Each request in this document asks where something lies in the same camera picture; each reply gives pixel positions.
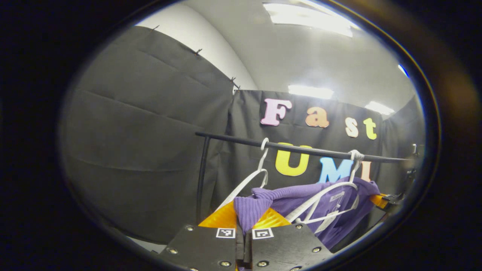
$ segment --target purple sweater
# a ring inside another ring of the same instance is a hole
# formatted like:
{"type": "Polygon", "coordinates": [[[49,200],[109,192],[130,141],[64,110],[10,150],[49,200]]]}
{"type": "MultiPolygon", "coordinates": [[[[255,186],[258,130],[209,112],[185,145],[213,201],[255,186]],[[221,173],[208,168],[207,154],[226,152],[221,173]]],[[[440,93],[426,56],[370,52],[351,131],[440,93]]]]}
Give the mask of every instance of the purple sweater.
{"type": "MultiPolygon", "coordinates": [[[[346,182],[349,177],[339,179],[335,183],[346,182]]],[[[328,248],[332,248],[343,237],[345,237],[373,208],[374,204],[370,201],[370,195],[380,194],[377,185],[371,181],[367,182],[355,177],[353,183],[358,186],[358,191],[350,186],[341,186],[323,195],[320,203],[315,209],[311,219],[324,217],[336,209],[338,211],[351,208],[357,194],[359,195],[358,207],[354,210],[336,216],[334,221],[327,228],[315,235],[328,248]]],[[[250,230],[268,210],[273,208],[282,216],[287,216],[304,201],[308,200],[321,190],[333,185],[334,183],[316,183],[310,185],[291,186],[275,190],[263,188],[251,189],[253,195],[249,197],[236,197],[234,199],[234,210],[245,234],[250,230]]],[[[309,210],[303,212],[300,218],[303,220],[309,210]]],[[[308,227],[315,232],[323,221],[308,224],[308,227]]]]}

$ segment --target clothes hanger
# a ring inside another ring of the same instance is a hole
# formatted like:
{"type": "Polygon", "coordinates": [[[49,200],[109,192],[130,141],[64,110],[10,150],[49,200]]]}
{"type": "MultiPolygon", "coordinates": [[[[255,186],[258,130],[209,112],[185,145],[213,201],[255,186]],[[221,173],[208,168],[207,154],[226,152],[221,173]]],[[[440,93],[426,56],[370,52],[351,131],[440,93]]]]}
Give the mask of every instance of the clothes hanger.
{"type": "MultiPolygon", "coordinates": [[[[333,218],[333,217],[336,217],[336,216],[339,216],[341,214],[344,214],[346,212],[349,212],[353,209],[356,209],[358,207],[358,202],[360,201],[360,198],[359,196],[357,195],[357,197],[355,198],[355,201],[353,202],[352,206],[350,209],[348,210],[344,210],[342,212],[338,212],[338,207],[339,204],[337,204],[337,207],[327,216],[324,216],[324,217],[320,217],[320,218],[315,218],[315,219],[310,219],[311,216],[313,215],[316,207],[318,206],[318,203],[320,202],[320,199],[323,195],[325,195],[326,193],[328,193],[329,191],[333,190],[333,189],[336,189],[338,187],[341,187],[341,186],[351,186],[353,187],[355,190],[358,190],[358,187],[353,183],[353,180],[355,178],[355,173],[356,171],[358,170],[358,168],[360,167],[361,163],[362,163],[362,160],[364,158],[364,155],[361,154],[360,152],[358,152],[357,150],[352,150],[350,151],[349,153],[351,153],[351,160],[355,160],[355,166],[353,167],[353,170],[351,171],[350,173],[350,178],[348,180],[348,182],[341,182],[341,183],[337,183],[337,184],[334,184],[334,185],[331,185],[323,190],[321,190],[320,192],[318,192],[316,195],[314,195],[313,197],[311,197],[310,199],[308,199],[307,201],[305,201],[304,203],[302,203],[300,206],[298,206],[295,210],[293,210],[291,213],[289,213],[285,218],[289,221],[289,222],[293,222],[296,220],[297,223],[299,222],[303,222],[305,224],[309,224],[309,223],[314,223],[314,222],[318,222],[318,221],[321,221],[321,220],[325,220],[325,219],[328,219],[328,218],[333,218]],[[301,221],[301,219],[299,218],[299,216],[305,212],[309,207],[311,206],[311,209],[310,211],[308,212],[306,218],[304,219],[304,221],[301,221]]],[[[318,228],[318,230],[315,232],[319,232],[321,231],[320,228],[321,228],[322,225],[320,225],[320,227],[318,228]]]]}
{"type": "Polygon", "coordinates": [[[260,174],[261,172],[264,173],[264,177],[263,177],[263,182],[261,182],[261,186],[260,188],[263,188],[267,183],[268,183],[268,171],[266,169],[263,168],[263,163],[265,162],[265,158],[266,158],[266,154],[268,153],[268,148],[265,149],[265,145],[266,143],[269,142],[268,138],[266,137],[264,140],[263,140],[263,143],[261,143],[261,151],[265,151],[263,153],[263,156],[261,157],[261,159],[259,160],[259,164],[258,164],[258,169],[256,171],[254,171],[253,173],[249,174],[249,176],[247,176],[234,190],[233,192],[231,192],[231,194],[229,194],[229,196],[223,201],[223,203],[221,203],[221,205],[216,209],[219,210],[221,207],[223,207],[224,205],[230,203],[231,201],[234,200],[234,198],[239,194],[239,192],[241,192],[241,190],[254,178],[256,177],[258,174],[260,174]]]}

